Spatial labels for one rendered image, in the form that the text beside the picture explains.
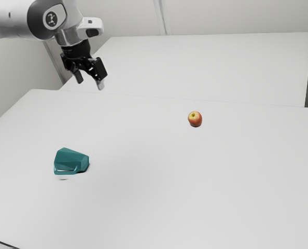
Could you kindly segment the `red yellow apple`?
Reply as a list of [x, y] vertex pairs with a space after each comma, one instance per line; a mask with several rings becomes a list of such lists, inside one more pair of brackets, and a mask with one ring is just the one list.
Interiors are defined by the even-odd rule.
[[199, 111], [191, 111], [188, 114], [188, 122], [192, 127], [199, 127], [202, 124], [202, 115]]

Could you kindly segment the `teal faceted mug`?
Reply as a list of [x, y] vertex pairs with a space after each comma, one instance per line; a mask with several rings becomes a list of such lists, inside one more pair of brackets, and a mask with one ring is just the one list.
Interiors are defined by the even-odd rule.
[[88, 167], [89, 156], [64, 147], [55, 155], [53, 172], [55, 175], [74, 175], [85, 172]]

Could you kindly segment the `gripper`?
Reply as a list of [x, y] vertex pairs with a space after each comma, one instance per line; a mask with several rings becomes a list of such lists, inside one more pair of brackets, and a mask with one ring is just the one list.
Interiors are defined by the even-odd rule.
[[[81, 41], [80, 43], [73, 46], [61, 47], [62, 52], [60, 57], [64, 68], [67, 71], [72, 71], [72, 63], [75, 62], [77, 68], [88, 71], [88, 74], [95, 80], [97, 88], [103, 90], [104, 79], [108, 76], [107, 70], [100, 57], [91, 57], [91, 46], [88, 39]], [[79, 69], [75, 69], [73, 75], [76, 78], [78, 84], [83, 82], [83, 77]]]

